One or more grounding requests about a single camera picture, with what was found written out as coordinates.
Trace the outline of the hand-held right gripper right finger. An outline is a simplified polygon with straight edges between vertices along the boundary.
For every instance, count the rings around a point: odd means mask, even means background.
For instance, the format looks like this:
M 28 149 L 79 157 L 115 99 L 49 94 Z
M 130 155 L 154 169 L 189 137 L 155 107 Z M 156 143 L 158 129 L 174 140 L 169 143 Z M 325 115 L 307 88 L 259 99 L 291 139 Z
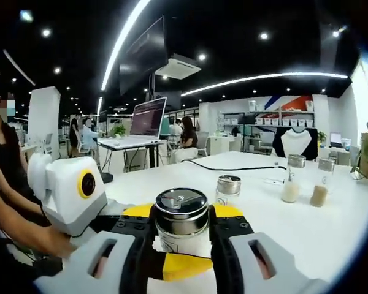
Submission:
M 294 255 L 255 233 L 235 207 L 209 207 L 211 259 L 218 293 L 325 293 L 328 283 L 296 268 Z

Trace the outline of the person's left hand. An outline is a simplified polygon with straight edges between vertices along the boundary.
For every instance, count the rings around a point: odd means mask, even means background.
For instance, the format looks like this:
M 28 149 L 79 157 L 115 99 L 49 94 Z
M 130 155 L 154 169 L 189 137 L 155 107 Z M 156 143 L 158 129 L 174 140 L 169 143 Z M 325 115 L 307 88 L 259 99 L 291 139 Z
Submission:
M 53 226 L 39 228 L 37 236 L 39 250 L 55 257 L 67 259 L 77 248 L 70 242 L 69 236 Z

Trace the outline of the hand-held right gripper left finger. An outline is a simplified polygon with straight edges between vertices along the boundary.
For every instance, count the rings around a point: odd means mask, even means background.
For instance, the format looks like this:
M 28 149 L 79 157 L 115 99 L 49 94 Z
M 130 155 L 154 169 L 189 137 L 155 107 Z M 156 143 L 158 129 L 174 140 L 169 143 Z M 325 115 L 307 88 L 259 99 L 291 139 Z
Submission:
M 34 284 L 41 293 L 146 293 L 152 222 L 152 204 L 124 210 L 111 231 L 99 232 L 75 250 L 60 273 Z

